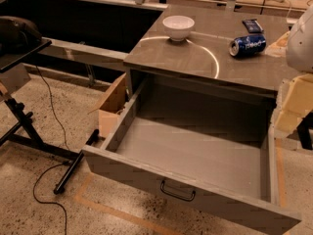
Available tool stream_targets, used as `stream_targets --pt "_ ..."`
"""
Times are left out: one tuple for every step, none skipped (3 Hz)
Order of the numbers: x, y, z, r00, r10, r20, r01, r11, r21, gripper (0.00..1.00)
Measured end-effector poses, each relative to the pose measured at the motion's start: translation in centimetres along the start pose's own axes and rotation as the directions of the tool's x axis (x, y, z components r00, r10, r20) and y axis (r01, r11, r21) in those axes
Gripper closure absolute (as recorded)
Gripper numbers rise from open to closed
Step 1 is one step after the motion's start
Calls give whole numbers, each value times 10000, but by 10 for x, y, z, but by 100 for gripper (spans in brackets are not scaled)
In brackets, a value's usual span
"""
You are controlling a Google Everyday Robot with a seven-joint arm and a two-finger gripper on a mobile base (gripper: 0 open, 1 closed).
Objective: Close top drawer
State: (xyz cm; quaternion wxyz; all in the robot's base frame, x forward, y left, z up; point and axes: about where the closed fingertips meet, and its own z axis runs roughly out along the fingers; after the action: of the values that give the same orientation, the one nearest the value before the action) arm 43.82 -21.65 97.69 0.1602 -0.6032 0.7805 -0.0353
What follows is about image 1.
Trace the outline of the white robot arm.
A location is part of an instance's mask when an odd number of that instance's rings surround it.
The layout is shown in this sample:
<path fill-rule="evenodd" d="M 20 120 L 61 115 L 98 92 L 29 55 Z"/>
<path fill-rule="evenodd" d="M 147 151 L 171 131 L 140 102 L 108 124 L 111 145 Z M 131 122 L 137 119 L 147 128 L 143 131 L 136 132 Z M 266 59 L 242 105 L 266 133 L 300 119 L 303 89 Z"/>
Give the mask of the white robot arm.
<path fill-rule="evenodd" d="M 271 117 L 275 136 L 285 138 L 313 111 L 313 5 L 293 21 L 290 31 L 266 48 L 265 54 L 285 57 L 289 67 L 301 72 L 292 80 L 283 80 Z"/>

